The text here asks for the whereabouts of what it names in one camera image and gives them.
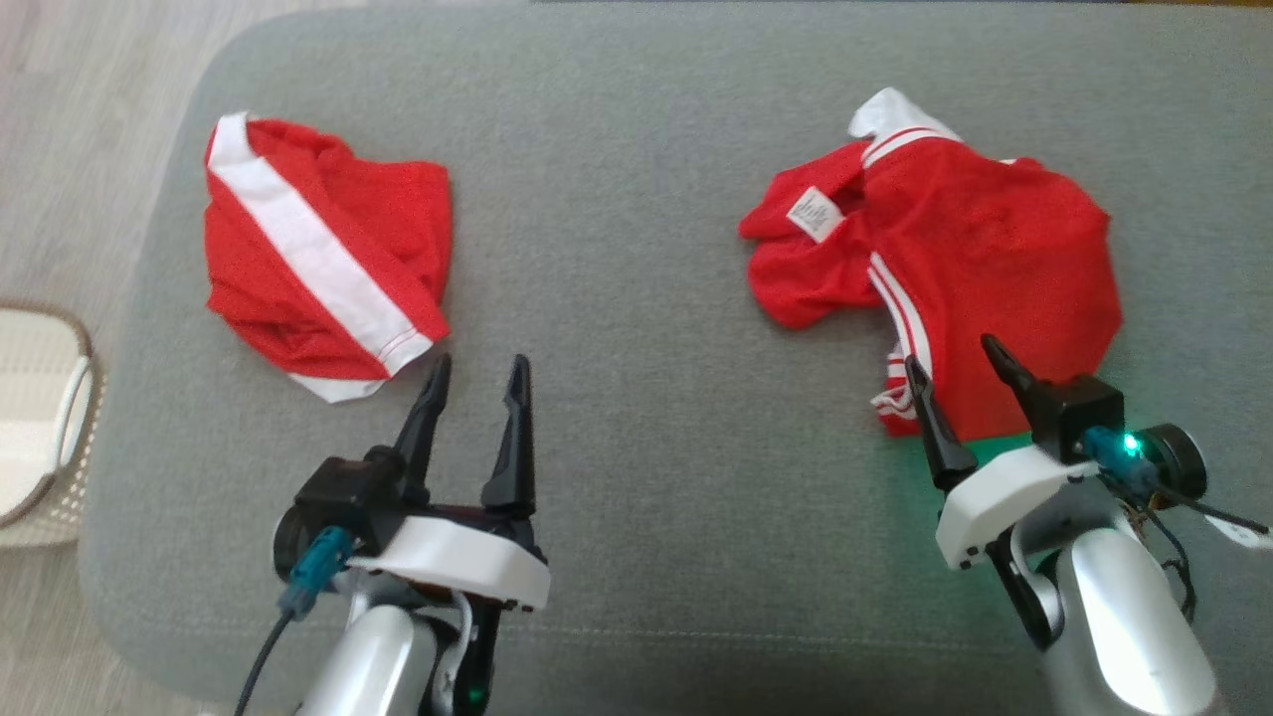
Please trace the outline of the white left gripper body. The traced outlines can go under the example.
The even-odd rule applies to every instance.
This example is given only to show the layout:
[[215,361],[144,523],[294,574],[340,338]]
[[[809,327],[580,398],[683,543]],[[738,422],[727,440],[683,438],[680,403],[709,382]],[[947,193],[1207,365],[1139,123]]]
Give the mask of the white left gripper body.
[[482,598],[504,609],[547,606],[551,575],[533,521],[443,506],[373,510],[370,538],[348,562],[356,609],[376,603],[425,606],[442,590]]

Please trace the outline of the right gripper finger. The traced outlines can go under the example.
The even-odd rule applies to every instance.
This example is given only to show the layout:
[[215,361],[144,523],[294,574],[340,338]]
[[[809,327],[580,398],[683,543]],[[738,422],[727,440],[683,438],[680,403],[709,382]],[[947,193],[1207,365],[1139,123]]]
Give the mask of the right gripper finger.
[[936,397],[932,378],[917,355],[906,357],[905,371],[932,482],[938,490],[952,490],[978,470],[978,459],[955,434]]
[[1023,417],[1029,422],[1032,442],[1054,445],[1057,441],[1057,403],[1045,381],[1035,377],[998,338],[981,335],[981,348],[1001,381],[1009,386]]

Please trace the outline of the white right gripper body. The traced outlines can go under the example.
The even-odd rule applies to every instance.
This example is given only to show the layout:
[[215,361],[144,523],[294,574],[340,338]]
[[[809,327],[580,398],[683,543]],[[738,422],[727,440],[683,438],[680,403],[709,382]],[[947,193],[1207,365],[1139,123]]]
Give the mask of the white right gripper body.
[[1036,445],[997,454],[947,494],[936,529],[941,555],[951,569],[987,561],[987,547],[1055,496],[1062,485],[1094,476],[1099,462],[1064,465]]

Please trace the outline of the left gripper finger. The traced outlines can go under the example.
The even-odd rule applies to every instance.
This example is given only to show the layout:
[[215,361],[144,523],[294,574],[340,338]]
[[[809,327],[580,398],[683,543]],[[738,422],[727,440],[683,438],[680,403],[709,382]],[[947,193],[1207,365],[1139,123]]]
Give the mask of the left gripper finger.
[[491,476],[482,485],[488,512],[530,519],[536,512],[535,428],[531,363],[517,354],[503,397],[505,427]]
[[409,508],[426,508],[432,494],[426,489],[426,471],[432,462],[432,448],[440,413],[449,401],[452,357],[443,353],[434,363],[426,386],[409,412],[409,419],[395,442],[395,452],[402,457],[402,502]]

